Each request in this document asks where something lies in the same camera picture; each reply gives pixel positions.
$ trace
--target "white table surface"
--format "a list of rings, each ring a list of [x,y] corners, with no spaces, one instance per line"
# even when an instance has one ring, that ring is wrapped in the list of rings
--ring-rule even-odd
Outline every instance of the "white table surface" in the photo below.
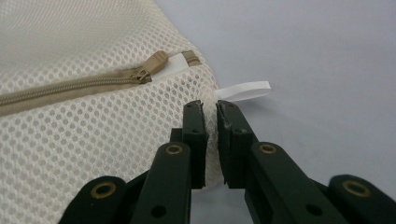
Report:
[[[221,88],[268,80],[237,103],[260,140],[320,183],[360,176],[396,199],[396,2],[157,0]],[[191,223],[252,223],[244,191],[192,197]]]

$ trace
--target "white tag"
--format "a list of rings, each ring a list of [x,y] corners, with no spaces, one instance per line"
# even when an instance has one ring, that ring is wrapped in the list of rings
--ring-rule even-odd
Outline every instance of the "white tag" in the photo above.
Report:
[[[176,54],[168,59],[168,63],[166,64],[165,68],[158,72],[157,74],[154,74],[151,76],[151,79],[158,80],[162,77],[165,77],[170,74],[174,74],[176,72],[179,72],[185,68],[188,68],[189,65],[186,62],[186,59],[184,58],[182,53]]]
[[[242,101],[261,97],[271,92],[268,81],[246,82],[228,88],[216,90],[218,100],[229,102]]]

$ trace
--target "white mesh fabric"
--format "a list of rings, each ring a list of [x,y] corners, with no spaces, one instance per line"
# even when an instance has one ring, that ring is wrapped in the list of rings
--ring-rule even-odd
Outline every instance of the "white mesh fabric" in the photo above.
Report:
[[[153,52],[194,50],[202,65],[158,82],[0,118],[0,223],[55,223],[101,175],[129,181],[204,102],[206,184],[219,180],[216,82],[204,59],[151,1],[3,1],[0,93],[136,67]]]

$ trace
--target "zipper slider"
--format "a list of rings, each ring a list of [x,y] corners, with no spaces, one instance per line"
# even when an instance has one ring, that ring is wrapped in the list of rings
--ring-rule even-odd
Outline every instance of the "zipper slider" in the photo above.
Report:
[[[147,76],[154,75],[161,71],[168,63],[168,54],[159,50],[151,55],[144,63],[143,68],[138,75],[141,76],[139,80],[144,80]]]

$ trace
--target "brown zipper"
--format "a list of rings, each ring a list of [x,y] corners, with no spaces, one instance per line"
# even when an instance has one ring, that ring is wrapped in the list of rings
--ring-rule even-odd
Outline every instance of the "brown zipper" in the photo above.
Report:
[[[182,54],[189,66],[201,64],[192,50],[185,51]],[[151,75],[161,71],[167,62],[168,55],[160,50],[151,55],[142,66],[137,68],[4,94],[0,96],[0,117],[82,96],[146,84],[151,81]]]

